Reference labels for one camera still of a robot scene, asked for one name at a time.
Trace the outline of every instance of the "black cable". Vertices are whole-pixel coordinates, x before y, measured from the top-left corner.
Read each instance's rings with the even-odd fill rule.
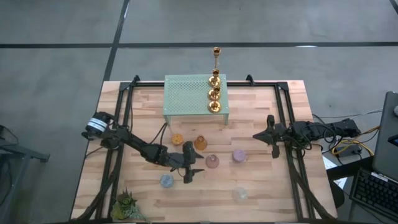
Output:
[[[290,136],[288,136],[288,135],[286,135],[286,137],[288,137],[289,139],[291,139],[291,140],[293,140],[294,142],[296,142],[296,144],[297,144],[298,146],[300,146],[302,149],[305,149],[305,150],[311,150],[311,149],[312,149],[311,142],[309,142],[310,148],[306,148],[306,147],[304,147],[301,143],[299,143],[296,139],[294,139],[293,137],[290,137]]]
[[[307,126],[304,126],[304,127],[301,129],[301,131],[300,131],[300,132],[302,133],[303,136],[305,136],[305,135],[303,134],[303,129],[304,129],[304,128],[308,128],[308,129],[309,129],[310,126],[324,127],[324,128],[326,128],[326,130],[324,130],[324,132],[323,132],[323,138],[325,139],[325,141],[326,141],[327,143],[333,142],[333,141],[336,139],[336,137],[337,137],[335,131],[332,130],[331,128],[329,128],[328,126],[324,125],[324,124],[309,124],[309,125],[307,125]],[[331,141],[328,141],[328,140],[326,139],[326,131],[331,131],[331,132],[333,133],[333,139],[332,139]]]
[[[331,149],[333,149],[333,147],[334,146],[337,146],[338,144],[340,144],[340,142],[343,140],[343,138],[340,138],[337,142],[335,141],[335,142],[331,142],[330,144],[329,144],[329,149],[327,150],[327,151],[325,151],[325,152],[322,152],[322,154],[325,154],[325,153],[327,153],[327,152],[330,152],[331,151]]]
[[[312,116],[316,117],[320,122],[322,122],[323,124],[326,124],[318,115],[316,114],[312,114]]]
[[[339,162],[341,165],[344,165],[344,164],[341,162],[340,157],[336,156],[336,158],[337,158],[338,162]]]
[[[370,113],[365,113],[365,114],[373,114],[373,113],[380,113],[382,111],[372,111]],[[319,118],[348,118],[352,116],[359,116],[359,115],[365,115],[365,114],[351,114],[351,115],[344,115],[344,116],[320,116]]]
[[[131,112],[131,121],[130,121],[130,125],[131,125],[130,126],[130,133],[131,133],[132,132],[132,97],[131,97],[131,100],[130,100],[130,112]]]
[[[166,123],[166,126],[164,126],[164,128],[163,128],[162,134],[160,135],[160,145],[161,145],[161,146],[163,146],[162,141],[163,141],[164,132],[166,131],[166,127],[167,127],[167,123]]]
[[[304,156],[305,156],[305,149],[301,149],[300,152],[302,153],[301,156],[304,157]]]
[[[363,142],[360,142],[360,141],[358,141],[358,142],[360,142],[360,143],[362,143],[362,144],[363,144],[363,143],[366,143],[366,142],[372,140],[372,139],[377,135],[378,132],[379,132],[379,130],[377,129],[376,132],[373,134],[373,136],[372,136],[371,138],[369,138],[368,140],[363,141]]]
[[[180,177],[184,177],[183,175],[180,174],[180,168],[177,169],[177,172],[178,172]]]
[[[349,198],[349,193],[345,192],[342,189],[343,193],[346,194]],[[383,224],[387,224],[386,222],[383,222],[379,217],[377,217],[375,214],[373,214],[372,212],[370,212],[367,208],[364,208],[362,205],[360,205],[359,203],[355,203],[356,205],[358,205],[359,207],[361,207],[363,210],[367,211],[369,214],[371,214],[374,218],[376,218],[377,220],[379,220],[379,222],[383,223]]]
[[[98,151],[98,150],[100,150],[100,149],[102,149],[102,148],[103,148],[103,146],[101,146],[101,147],[95,149],[94,151],[89,152],[89,153],[85,156],[85,159],[87,159],[87,157],[88,157],[89,155],[91,155],[92,153],[94,153],[94,152],[96,152],[96,151]]]
[[[167,123],[164,123],[163,126],[160,128],[159,132],[156,134],[156,136],[154,137],[154,139],[153,139],[149,144],[152,144],[152,143],[157,139],[157,137],[159,136],[160,132],[161,132],[164,128],[166,128],[166,126],[167,126]]]
[[[3,203],[6,201],[7,196],[10,194],[10,191],[12,189],[12,173],[11,173],[11,164],[10,160],[7,159],[7,166],[8,166],[8,176],[9,176],[9,188],[7,190],[7,193],[5,194],[4,198],[0,202],[0,207],[3,205]]]
[[[312,144],[316,145],[316,146],[320,146],[321,147],[321,152],[323,151],[323,146],[321,144],[317,144],[317,143],[312,143]]]

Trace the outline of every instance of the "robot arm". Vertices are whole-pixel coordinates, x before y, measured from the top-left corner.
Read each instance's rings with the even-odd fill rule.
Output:
[[[267,129],[253,135],[253,138],[272,145],[272,157],[278,158],[279,146],[276,144],[277,142],[289,140],[292,144],[297,144],[296,146],[306,146],[311,141],[322,138],[333,136],[353,138],[360,134],[361,131],[352,119],[328,124],[297,121],[286,128],[282,123],[275,124],[274,116],[268,115]]]
[[[109,123],[116,123],[116,129],[110,129]],[[167,152],[167,147],[160,144],[149,144],[136,135],[132,134],[125,126],[120,126],[114,116],[105,112],[96,112],[86,126],[86,131],[81,135],[88,140],[101,139],[101,146],[107,149],[117,149],[120,143],[127,144],[147,161],[156,165],[171,167],[171,171],[179,168],[185,169],[184,183],[192,182],[195,173],[203,169],[191,169],[191,165],[196,163],[196,158],[203,158],[197,154],[191,141],[183,145],[183,154]]]

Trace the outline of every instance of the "gold candle holder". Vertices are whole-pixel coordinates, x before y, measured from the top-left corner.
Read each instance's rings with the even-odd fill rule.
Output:
[[[208,98],[209,100],[219,100],[221,97],[221,88],[219,86],[214,86],[212,90],[209,90]]]
[[[217,63],[218,63],[218,56],[220,56],[221,49],[219,47],[213,48],[213,55],[215,58],[215,65],[214,68],[217,68]]]
[[[220,71],[215,68],[213,69],[213,76],[209,78],[209,85],[211,87],[214,86],[220,86],[221,85],[221,79],[220,79]]]
[[[208,109],[212,113],[219,113],[221,111],[221,103],[218,101],[211,101],[208,105]]]

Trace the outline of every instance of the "concrete floor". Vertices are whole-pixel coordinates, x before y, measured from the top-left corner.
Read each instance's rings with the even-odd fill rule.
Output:
[[[122,4],[3,0],[0,44],[111,43]],[[398,15],[388,0],[133,0],[120,41],[398,41]],[[16,223],[68,220],[87,145],[80,133],[95,111],[109,51],[0,49],[0,124],[22,145],[51,154],[47,164],[31,165]],[[398,91],[397,55],[398,47],[223,48],[220,69],[229,80],[248,73],[305,80],[313,113],[338,116],[382,108],[385,92]],[[207,73],[212,63],[210,49],[119,49],[111,80]],[[356,121],[364,131],[379,120],[372,114]],[[349,206],[339,209],[341,219]]]

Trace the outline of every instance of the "wooden table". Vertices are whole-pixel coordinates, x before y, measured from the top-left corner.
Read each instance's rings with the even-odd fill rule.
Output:
[[[113,114],[120,82],[104,82],[98,111]],[[301,80],[288,81],[290,96],[297,121],[312,121],[311,109]],[[206,169],[196,174],[191,184],[184,184],[177,172],[171,189],[163,189],[160,176],[169,174],[169,167],[146,162],[139,153],[124,148],[118,193],[127,188],[138,199],[143,214],[152,222],[276,222],[295,221],[296,214],[285,149],[280,144],[280,157],[273,159],[272,148],[252,138],[266,128],[266,118],[274,114],[279,122],[275,92],[270,87],[228,87],[230,107],[229,124],[221,116],[176,116],[165,131],[164,144],[169,152],[182,152],[182,147],[171,144],[173,133],[183,134],[185,141],[193,141],[199,134],[205,136],[208,147],[199,153],[216,154],[220,165],[209,169],[204,159],[198,159],[193,169]],[[149,142],[164,124],[162,116],[163,88],[135,88],[133,93],[133,133]],[[90,152],[99,146],[93,141]],[[235,149],[247,152],[247,161],[236,164],[231,159]],[[106,150],[88,157],[84,163],[72,218],[78,217],[94,199],[100,189]],[[320,203],[333,216],[337,216],[319,148],[307,151],[305,157],[310,188]],[[247,190],[248,199],[236,203],[232,191],[236,187]],[[110,190],[104,203],[108,211]],[[305,217],[307,211],[300,192]]]

